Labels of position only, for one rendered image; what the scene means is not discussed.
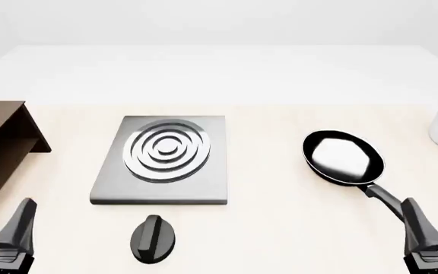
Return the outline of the round black stove knob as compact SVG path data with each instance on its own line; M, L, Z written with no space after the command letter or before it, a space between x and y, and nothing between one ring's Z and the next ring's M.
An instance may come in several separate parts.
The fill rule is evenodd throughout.
M132 255L143 264L156 264L173 251L176 235L173 226L159 215L149 215L132 233Z

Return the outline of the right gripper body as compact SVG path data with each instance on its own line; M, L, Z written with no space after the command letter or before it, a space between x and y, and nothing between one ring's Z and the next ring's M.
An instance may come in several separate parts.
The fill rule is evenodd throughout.
M438 274L438 248L405 248L405 265L409 274Z

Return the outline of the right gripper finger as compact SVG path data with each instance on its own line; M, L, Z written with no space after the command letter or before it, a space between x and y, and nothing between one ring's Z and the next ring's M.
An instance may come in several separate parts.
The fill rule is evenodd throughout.
M414 198L401 203L405 226L405 255L438 251L438 230L430 223Z

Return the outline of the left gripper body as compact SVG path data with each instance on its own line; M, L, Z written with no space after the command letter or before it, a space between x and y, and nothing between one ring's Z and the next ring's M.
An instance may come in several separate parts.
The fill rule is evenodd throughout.
M0 252L0 274L28 274L34 261L34 250L3 250Z

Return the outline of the flat grey stove plate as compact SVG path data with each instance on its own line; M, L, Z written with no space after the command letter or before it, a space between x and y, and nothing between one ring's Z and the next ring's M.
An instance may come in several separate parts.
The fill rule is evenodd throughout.
M94 205L227 204L224 116L124 116L90 192Z

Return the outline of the black frying pan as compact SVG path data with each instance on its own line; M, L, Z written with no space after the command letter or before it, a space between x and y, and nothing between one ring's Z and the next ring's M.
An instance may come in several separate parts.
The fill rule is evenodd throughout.
M386 163L365 139L349 132L320 129L303 139L302 153L309 168L323 180L355 187L367 198L379 200L398 220L404 220L402 202L376 183L383 175Z

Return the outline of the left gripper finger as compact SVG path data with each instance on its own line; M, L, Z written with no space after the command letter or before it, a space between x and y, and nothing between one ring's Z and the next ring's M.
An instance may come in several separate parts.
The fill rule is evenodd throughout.
M17 256L19 253L33 255L33 221L37 203L24 198L0 230L0 256Z

